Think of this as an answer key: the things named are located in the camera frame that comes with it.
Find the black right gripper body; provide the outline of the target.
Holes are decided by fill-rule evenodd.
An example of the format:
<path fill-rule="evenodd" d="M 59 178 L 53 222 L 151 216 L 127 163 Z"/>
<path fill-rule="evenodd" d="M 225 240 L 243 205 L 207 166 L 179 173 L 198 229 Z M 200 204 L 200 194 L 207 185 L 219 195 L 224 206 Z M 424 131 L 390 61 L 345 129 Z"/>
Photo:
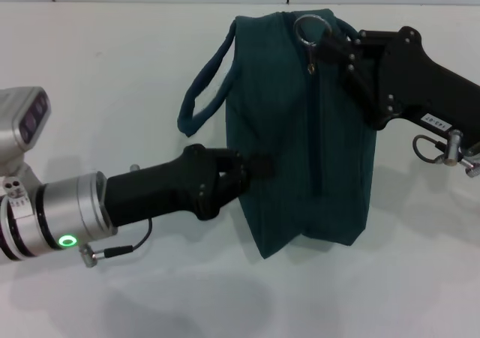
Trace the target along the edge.
<path fill-rule="evenodd" d="M 479 142 L 479 86 L 435 63 L 414 28 L 389 31 L 378 61 L 376 101 L 387 118 L 403 118 L 446 138 Z"/>

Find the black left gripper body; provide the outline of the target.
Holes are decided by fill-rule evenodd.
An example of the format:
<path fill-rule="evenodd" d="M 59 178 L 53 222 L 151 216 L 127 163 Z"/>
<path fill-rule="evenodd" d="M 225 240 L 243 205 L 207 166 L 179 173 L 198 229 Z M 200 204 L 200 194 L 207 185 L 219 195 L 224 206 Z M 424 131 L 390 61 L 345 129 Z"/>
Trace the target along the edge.
<path fill-rule="evenodd" d="M 109 178 L 104 204 L 115 227 L 177 211 L 211 220 L 245 191 L 240 153 L 195 144 L 168 163 Z"/>

